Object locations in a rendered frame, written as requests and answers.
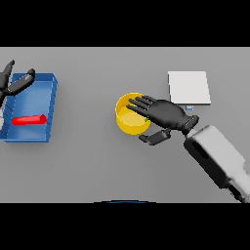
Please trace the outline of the yellow bowl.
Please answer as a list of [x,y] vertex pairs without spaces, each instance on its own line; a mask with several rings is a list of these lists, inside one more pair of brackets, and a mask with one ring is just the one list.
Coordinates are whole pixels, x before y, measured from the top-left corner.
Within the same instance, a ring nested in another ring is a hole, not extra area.
[[150,121],[127,108],[129,100],[141,97],[140,93],[128,93],[119,98],[115,105],[115,121],[119,129],[128,135],[139,135],[145,132]]

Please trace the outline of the pale square measuring scale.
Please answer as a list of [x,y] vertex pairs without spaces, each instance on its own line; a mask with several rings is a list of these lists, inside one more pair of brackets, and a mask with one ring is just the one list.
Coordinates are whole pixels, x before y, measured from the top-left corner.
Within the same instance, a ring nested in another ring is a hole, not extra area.
[[210,105],[211,97],[205,71],[169,71],[169,96],[174,104]]

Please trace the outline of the blue tray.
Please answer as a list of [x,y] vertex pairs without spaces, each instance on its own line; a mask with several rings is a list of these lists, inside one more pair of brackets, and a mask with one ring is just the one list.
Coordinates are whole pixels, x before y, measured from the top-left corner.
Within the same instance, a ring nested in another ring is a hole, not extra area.
[[[0,141],[6,143],[47,143],[51,137],[57,78],[54,73],[36,73],[34,83],[15,97],[7,97]],[[45,124],[14,125],[14,117],[44,114]]]

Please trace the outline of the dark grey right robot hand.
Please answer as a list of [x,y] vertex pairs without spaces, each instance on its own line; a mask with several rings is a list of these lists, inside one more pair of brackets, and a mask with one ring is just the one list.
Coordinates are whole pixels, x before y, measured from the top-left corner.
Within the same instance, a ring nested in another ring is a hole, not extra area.
[[150,146],[158,145],[171,138],[171,131],[181,131],[186,136],[198,123],[197,115],[189,116],[185,111],[172,102],[156,100],[150,96],[135,97],[129,100],[127,108],[150,122],[161,127],[153,135],[140,135],[139,139]]

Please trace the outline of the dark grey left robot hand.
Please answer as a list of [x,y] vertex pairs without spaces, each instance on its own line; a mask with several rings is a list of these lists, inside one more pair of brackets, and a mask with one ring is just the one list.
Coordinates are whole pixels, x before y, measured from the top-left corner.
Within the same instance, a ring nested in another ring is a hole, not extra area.
[[30,87],[35,80],[35,70],[31,68],[23,77],[15,82],[9,83],[12,73],[14,60],[11,60],[0,72],[0,107],[2,106],[5,98],[8,96],[16,96],[26,88]]

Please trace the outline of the red beaker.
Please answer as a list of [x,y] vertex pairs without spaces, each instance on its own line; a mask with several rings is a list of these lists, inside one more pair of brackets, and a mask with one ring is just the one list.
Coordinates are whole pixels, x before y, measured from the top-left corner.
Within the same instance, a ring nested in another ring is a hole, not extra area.
[[47,122],[47,117],[45,114],[20,116],[20,117],[14,117],[12,119],[12,123],[14,125],[34,125],[34,124],[44,124],[46,122]]

